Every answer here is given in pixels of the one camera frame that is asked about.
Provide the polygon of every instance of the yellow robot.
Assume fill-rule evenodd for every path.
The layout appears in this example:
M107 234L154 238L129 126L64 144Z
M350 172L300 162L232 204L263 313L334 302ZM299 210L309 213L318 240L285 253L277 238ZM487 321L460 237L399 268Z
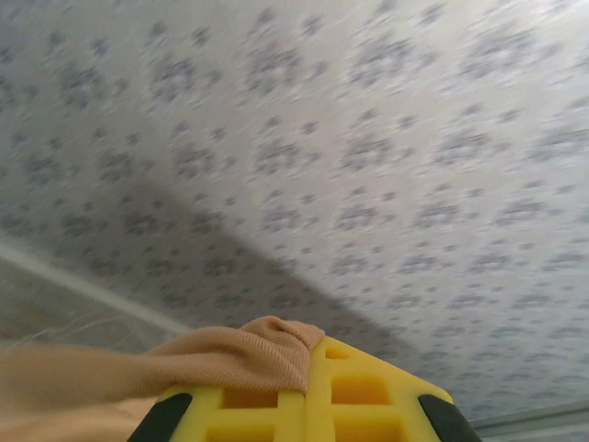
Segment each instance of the yellow robot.
M480 442L444 390L326 337L308 392L176 387L129 442Z

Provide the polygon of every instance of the rectangular slot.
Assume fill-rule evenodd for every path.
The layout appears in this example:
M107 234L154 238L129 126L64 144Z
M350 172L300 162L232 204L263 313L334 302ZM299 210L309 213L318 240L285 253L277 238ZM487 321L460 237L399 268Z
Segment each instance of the rectangular slot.
M349 356L339 348L328 348L325 350L326 359L348 359Z
M276 408L278 391L231 390L223 391L221 408Z
M274 429L271 426L219 426L209 428L206 442L272 442Z
M331 380L331 403L389 405L387 384L378 376L337 376Z
M333 424L335 442L408 442L397 421L336 418Z

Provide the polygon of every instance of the tan cloth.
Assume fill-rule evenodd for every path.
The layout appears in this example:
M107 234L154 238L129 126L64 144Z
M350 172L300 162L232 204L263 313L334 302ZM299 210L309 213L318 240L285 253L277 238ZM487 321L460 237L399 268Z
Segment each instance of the tan cloth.
M126 441L177 384L306 390L317 327L274 317L207 327L143 355L65 345L0 351L0 440Z

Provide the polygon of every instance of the microfiber cloth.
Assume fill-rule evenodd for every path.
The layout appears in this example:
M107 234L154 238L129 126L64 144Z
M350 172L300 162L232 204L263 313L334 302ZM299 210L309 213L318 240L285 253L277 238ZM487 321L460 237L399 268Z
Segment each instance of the microfiber cloth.
M124 442L178 384L306 391L315 326L264 317L206 327L141 355L69 345L0 350L0 440Z

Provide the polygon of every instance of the black rubber edge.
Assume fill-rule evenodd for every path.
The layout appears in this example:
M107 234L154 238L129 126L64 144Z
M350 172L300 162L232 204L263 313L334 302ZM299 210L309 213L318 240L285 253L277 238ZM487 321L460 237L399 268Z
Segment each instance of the black rubber edge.
M158 402L133 431L128 442L168 442L191 402L192 396L188 393Z
M423 394L419 401L441 442L482 442L454 404L431 394Z

